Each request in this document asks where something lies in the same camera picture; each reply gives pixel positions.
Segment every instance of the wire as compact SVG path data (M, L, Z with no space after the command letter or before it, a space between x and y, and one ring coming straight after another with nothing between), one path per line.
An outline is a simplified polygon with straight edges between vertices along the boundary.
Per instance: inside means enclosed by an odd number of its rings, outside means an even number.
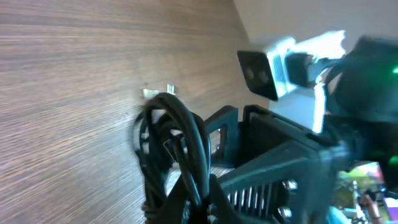
M147 140L149 152L144 151L144 141L141 138L139 147L132 144L132 149L139 159L140 168L145 177L146 194L149 194L149 198L155 195L160 200L159 203L147 201L146 206L160 208L160 204L164 203L167 196L162 177L167 175L172 165L170 156L165 153L165 150L161 150L163 149L161 140L165 137L166 131L159 130L159 126L153 123L152 112L154 110L165 110L161 119L166 120L162 126L167 127L168 136L166 137L170 140L170 148L179 163L191 203L194 207L201 207L210 191L210 138L206 132L204 121L198 115L190 112L177 97L168 93L159 93L147 101L132 125L132 129L135 129L141 123L141 131L147 128L149 133ZM188 149L187 155L183 151L181 136L171 135L170 129L178 129L182 132Z

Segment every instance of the gray wall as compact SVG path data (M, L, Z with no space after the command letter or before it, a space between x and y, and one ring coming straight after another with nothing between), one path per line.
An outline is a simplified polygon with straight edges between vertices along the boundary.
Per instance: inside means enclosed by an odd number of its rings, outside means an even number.
M351 50L363 34L398 37L398 0L234 0L253 44L291 35L298 41L346 30Z

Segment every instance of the wooden surface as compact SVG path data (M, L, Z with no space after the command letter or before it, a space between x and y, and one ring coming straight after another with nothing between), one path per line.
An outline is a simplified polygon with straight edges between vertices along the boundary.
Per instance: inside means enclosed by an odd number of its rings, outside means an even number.
M174 83L203 118L244 84L231 0L0 1L0 223L142 223L126 128Z

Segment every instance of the white wall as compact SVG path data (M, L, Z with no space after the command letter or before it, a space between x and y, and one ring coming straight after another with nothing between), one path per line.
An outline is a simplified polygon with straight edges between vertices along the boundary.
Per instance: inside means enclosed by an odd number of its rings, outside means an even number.
M253 44L291 35L298 41L346 30L351 50L363 34L398 38L398 0L234 0Z

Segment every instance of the black cable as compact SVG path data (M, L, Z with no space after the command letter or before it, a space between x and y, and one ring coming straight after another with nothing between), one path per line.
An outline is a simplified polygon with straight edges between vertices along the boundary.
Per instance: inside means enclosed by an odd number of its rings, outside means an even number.
M152 122L152 112L154 110L165 110L165 114L162 117L169 119L169 129L175 128L183 133L188 149L188 160L183 152L181 139L169 134L169 143L174 151L175 159L180 165L191 203L195 207L200 207L203 201L208 198L210 191L210 139L206 133L204 121L198 115L187 110L178 98L168 93L160 93L147 101L142 113L133 122L133 129L142 122L144 126L147 126L149 133L147 140L149 153L144 152L141 139L139 147L136 147L134 143L132 144L146 180L146 194L149 192L150 196L153 194L164 202L166 198L165 190L162 186L164 183L160 183L161 181L159 180L161 179L159 177L164 176L172 165L172 159L170 156L166 156L165 150L163 150L161 138L164 138L164 136L161 136L161 134L164 133L160 133L157 129L159 127ZM151 202L147 202L146 205L148 207L153 206Z

